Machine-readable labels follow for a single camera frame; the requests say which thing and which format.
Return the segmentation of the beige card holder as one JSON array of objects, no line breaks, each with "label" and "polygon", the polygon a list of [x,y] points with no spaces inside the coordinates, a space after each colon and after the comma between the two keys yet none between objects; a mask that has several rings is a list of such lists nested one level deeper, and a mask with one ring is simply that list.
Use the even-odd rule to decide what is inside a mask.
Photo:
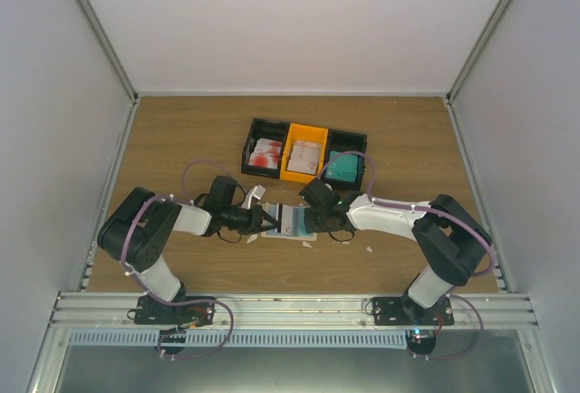
[{"label": "beige card holder", "polygon": [[262,232],[260,234],[262,237],[303,242],[314,242],[317,240],[317,234],[306,231],[305,206],[265,203],[263,204],[263,209],[279,222],[279,227]]}]

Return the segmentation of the black bin with teal cards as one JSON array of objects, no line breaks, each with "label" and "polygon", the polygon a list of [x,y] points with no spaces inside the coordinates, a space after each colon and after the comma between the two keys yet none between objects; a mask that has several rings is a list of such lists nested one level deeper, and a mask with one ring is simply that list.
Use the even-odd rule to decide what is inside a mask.
[{"label": "black bin with teal cards", "polygon": [[334,189],[359,190],[365,170],[364,158],[359,155],[346,154],[346,151],[365,153],[367,136],[362,133],[330,129],[325,147],[324,163],[334,160],[322,175],[322,180]]}]

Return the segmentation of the black bin with red cards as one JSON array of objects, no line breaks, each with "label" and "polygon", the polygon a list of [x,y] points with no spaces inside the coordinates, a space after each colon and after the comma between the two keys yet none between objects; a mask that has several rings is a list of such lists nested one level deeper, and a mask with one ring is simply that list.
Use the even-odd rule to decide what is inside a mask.
[{"label": "black bin with red cards", "polygon": [[254,118],[241,155],[241,172],[279,179],[289,128],[288,122]]}]

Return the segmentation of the yellow bin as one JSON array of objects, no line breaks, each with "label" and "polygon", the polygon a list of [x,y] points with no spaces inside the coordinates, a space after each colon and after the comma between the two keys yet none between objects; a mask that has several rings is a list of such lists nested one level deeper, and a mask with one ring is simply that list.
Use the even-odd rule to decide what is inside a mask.
[{"label": "yellow bin", "polygon": [[329,129],[291,123],[281,158],[280,179],[308,184],[324,164]]}]

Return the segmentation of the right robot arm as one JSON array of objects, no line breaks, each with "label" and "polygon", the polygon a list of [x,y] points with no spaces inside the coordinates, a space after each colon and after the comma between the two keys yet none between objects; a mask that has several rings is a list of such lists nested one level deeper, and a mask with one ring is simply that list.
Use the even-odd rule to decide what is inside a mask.
[{"label": "right robot arm", "polygon": [[408,203],[381,199],[360,191],[340,195],[315,178],[300,191],[306,202],[304,225],[309,233],[355,235],[376,231],[415,242],[426,268],[401,296],[401,314],[410,324],[429,319],[434,306],[449,291],[466,285],[478,274],[484,257],[496,263],[492,238],[453,197]]}]

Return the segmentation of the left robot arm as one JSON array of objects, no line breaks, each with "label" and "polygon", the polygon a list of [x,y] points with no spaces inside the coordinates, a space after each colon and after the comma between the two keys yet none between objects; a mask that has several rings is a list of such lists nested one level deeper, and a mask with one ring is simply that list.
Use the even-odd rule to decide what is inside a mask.
[{"label": "left robot arm", "polygon": [[280,228],[279,219],[257,203],[263,187],[254,187],[239,204],[237,190],[235,179],[217,176],[206,194],[186,204],[136,187],[99,230],[97,245],[156,301],[155,312],[167,324],[182,321],[187,312],[184,285],[163,258],[172,234],[211,237],[227,229],[257,235]]}]

